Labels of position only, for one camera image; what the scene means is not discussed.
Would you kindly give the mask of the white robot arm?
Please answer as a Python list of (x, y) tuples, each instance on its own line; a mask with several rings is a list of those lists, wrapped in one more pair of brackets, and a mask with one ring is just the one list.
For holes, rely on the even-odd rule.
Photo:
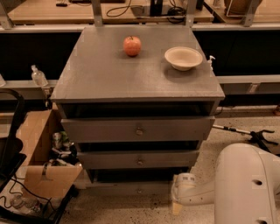
[(280, 157), (246, 143), (225, 147), (214, 179), (195, 183), (191, 173), (173, 177), (172, 213), (182, 207), (214, 204), (215, 224), (278, 224), (275, 197), (280, 187)]

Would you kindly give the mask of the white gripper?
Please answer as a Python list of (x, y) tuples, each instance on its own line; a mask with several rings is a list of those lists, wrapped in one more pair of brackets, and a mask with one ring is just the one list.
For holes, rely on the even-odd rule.
[(183, 206), (194, 206), (196, 204), (192, 189), (196, 187), (195, 176), (191, 173), (180, 173), (173, 175), (171, 185), (171, 212), (179, 215)]

